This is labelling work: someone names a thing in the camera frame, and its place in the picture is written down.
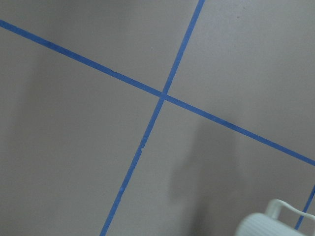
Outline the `white mug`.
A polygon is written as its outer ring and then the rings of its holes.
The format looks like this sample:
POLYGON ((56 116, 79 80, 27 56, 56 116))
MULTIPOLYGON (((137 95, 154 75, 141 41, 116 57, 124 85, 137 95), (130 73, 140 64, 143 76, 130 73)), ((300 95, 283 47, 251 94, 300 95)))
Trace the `white mug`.
POLYGON ((235 231, 235 236, 302 236, 298 230, 279 221, 279 215, 282 208, 306 217, 311 221, 315 220, 315 216, 302 212, 290 204, 279 200, 272 199, 264 213, 253 213, 246 216, 239 224, 235 231))

